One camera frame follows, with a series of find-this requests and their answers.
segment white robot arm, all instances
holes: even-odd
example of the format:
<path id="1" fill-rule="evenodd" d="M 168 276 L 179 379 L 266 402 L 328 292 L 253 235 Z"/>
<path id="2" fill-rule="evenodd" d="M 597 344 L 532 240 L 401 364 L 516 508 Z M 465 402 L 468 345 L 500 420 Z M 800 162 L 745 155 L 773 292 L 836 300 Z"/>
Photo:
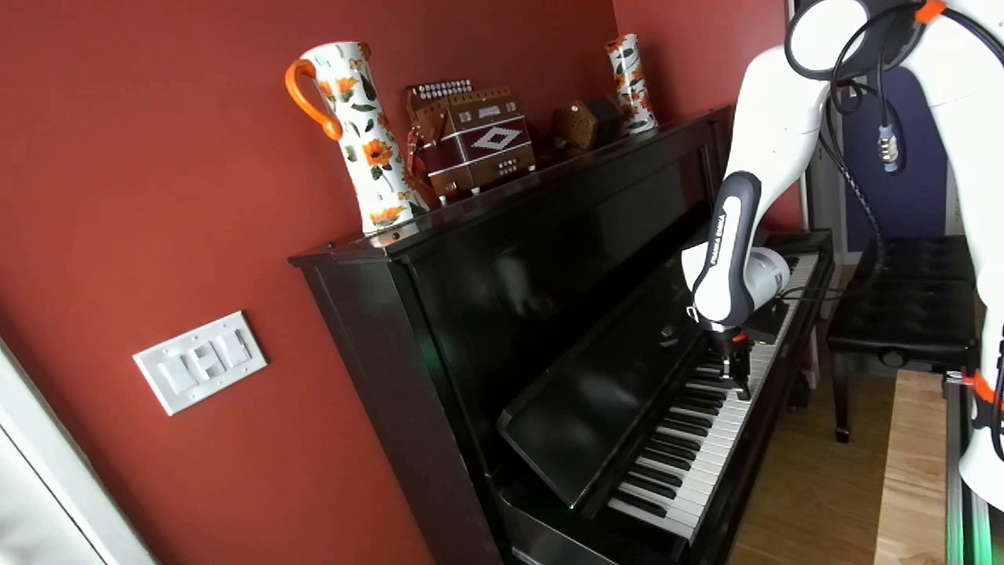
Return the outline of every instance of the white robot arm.
<path id="1" fill-rule="evenodd" d="M 979 374 L 996 390 L 1004 328 L 1004 178 L 999 135 L 1004 135 L 1004 63 L 993 40 L 1004 39 L 1000 0 L 903 0 L 920 20 L 912 39 L 890 58 L 871 58 L 868 11 L 858 0 L 814 5 L 791 30 L 789 53 L 760 53 L 742 85 L 726 186 L 720 191 L 708 242 L 683 250 L 694 312 L 713 332 L 737 330 L 776 292 L 785 292 L 785 267 L 754 245 L 762 213 L 807 169 L 820 141 L 823 107 L 833 81 L 814 70 L 903 65 L 918 75 L 931 107 L 957 178 L 961 217 L 973 254 L 975 290 L 985 305 Z M 1004 508 L 1004 463 L 993 452 L 989 431 L 975 433 L 965 457 L 966 483 Z"/>

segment wooden floor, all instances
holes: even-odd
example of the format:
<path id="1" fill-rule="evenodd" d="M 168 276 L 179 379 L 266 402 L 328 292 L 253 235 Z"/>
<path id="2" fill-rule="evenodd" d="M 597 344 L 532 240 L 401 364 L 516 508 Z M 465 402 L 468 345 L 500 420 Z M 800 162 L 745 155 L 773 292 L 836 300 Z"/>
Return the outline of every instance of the wooden floor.
<path id="1" fill-rule="evenodd" d="M 851 388 L 851 444 L 836 444 L 830 374 L 779 420 L 731 565 L 867 565 L 876 554 L 890 377 Z"/>

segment white piano key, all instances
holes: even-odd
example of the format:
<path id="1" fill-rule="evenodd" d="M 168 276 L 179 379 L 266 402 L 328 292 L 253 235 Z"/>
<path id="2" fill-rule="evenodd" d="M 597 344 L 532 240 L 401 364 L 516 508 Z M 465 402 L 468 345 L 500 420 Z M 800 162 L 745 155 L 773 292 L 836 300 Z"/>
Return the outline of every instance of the white piano key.
<path id="1" fill-rule="evenodd" d="M 805 290 L 815 269 L 815 254 L 805 254 L 791 275 L 791 290 Z M 664 474 L 674 474 L 682 479 L 682 488 L 674 488 L 674 497 L 661 497 L 661 492 L 654 492 L 654 491 L 644 491 L 644 488 L 634 488 L 634 483 L 619 483 L 620 492 L 629 497 L 637 497 L 644 503 L 654 503 L 659 506 L 664 515 L 654 515 L 646 508 L 637 508 L 630 506 L 629 501 L 619 501 L 613 497 L 610 501 L 610 508 L 629 515 L 629 517 L 637 517 L 637 521 L 646 521 L 654 529 L 661 529 L 668 533 L 679 533 L 679 537 L 686 537 L 694 539 L 698 530 L 699 530 L 699 521 L 707 515 L 707 506 L 708 501 L 717 497 L 717 488 L 720 488 L 720 479 L 723 479 L 723 468 L 729 465 L 731 452 L 733 452 L 733 444 L 746 423 L 746 414 L 768 377 L 768 370 L 776 367 L 776 359 L 779 359 L 779 345 L 789 339 L 789 328 L 791 328 L 791 316 L 797 312 L 797 300 L 789 300 L 789 314 L 785 314 L 785 325 L 776 336 L 776 344 L 754 344 L 751 349 L 751 399 L 737 399 L 737 390 L 729 390 L 713 426 L 707 436 L 698 436 L 698 433 L 686 433 L 686 431 L 674 431 L 673 423 L 659 423 L 656 433 L 664 433 L 664 436 L 683 436 L 683 440 L 698 440 L 699 448 L 692 463 L 692 471 L 683 468 L 673 468 L 664 463 L 656 463 L 651 457 L 637 457 L 637 465 L 644 468 L 654 468 L 654 471 L 664 471 Z M 717 390 L 717 382 L 686 382 L 692 390 Z"/>

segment orange handle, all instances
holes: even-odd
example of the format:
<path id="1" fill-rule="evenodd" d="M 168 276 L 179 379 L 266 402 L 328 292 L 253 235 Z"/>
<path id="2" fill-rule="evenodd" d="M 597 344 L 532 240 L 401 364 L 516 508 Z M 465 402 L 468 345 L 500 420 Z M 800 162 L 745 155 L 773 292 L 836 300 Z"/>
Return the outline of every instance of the orange handle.
<path id="1" fill-rule="evenodd" d="M 319 114 L 319 110 L 300 95 L 300 81 L 297 81 L 300 75 L 304 75 L 304 78 L 318 78 L 318 70 L 314 70 L 310 59 L 294 59 L 294 63 L 287 70 L 287 91 L 290 91 L 292 103 L 294 103 L 297 110 L 304 110 L 307 120 L 314 120 L 314 122 L 322 130 L 322 135 L 331 135 L 332 141 L 340 141 L 340 138 L 341 138 L 340 120 Z"/>

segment light switch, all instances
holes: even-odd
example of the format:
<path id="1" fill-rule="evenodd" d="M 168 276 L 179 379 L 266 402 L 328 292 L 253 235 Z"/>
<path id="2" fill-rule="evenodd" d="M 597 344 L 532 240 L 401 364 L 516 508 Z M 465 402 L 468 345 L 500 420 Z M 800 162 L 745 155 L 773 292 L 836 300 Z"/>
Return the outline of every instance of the light switch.
<path id="1" fill-rule="evenodd" d="M 266 367 L 243 312 L 132 355 L 156 402 L 175 414 Z"/>

